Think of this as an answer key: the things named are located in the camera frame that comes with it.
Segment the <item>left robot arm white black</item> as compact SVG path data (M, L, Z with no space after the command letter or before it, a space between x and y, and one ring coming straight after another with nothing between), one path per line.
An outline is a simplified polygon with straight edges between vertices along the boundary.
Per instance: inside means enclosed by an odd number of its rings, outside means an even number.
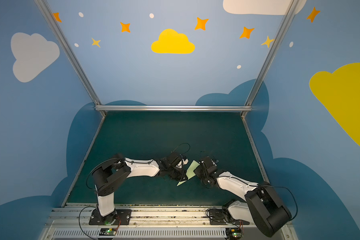
M116 210L114 192L131 177L165 177L178 182L188 179L185 165L188 158L175 151L162 159L133 160L116 154L96 166L90 173L95 183L97 207L92 211L89 225L128 225L130 210Z

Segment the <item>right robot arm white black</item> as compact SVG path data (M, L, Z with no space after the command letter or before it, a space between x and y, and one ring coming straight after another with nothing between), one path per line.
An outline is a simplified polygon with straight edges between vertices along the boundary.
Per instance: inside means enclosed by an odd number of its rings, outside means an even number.
M193 173L204 185L217 187L240 198L229 201L221 209L206 210L206 216L213 225L254 224L270 238L296 217L278 195L275 186L268 182L250 182L228 171L218 170L216 161L210 157L203 158Z

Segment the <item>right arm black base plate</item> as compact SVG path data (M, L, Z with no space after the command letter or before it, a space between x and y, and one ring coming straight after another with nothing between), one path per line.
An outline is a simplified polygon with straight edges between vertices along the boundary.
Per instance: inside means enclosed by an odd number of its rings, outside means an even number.
M211 225L249 225L250 223L243 220L235 220L228 211L216 208L206 210L206 216L210 220Z

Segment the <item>light green paper sheet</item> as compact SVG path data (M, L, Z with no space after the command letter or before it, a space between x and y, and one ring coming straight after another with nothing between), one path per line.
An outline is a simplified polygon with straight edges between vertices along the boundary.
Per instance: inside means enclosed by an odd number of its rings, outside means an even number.
M199 166L200 164L198 162L196 162L195 160L192 161L191 165L189 166L189 168L187 169L187 172L186 172L186 176L187 176L187 179L184 180L184 181L180 181L177 186L185 183L187 180L193 178L196 174L195 174L195 169Z

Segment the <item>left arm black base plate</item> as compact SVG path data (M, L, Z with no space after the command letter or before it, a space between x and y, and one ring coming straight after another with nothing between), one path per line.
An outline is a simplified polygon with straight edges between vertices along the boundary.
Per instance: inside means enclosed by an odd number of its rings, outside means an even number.
M102 216L98 208L92 211L89 225L102 226L118 226L128 225L131 219L132 210L130 209L115 209L106 216Z

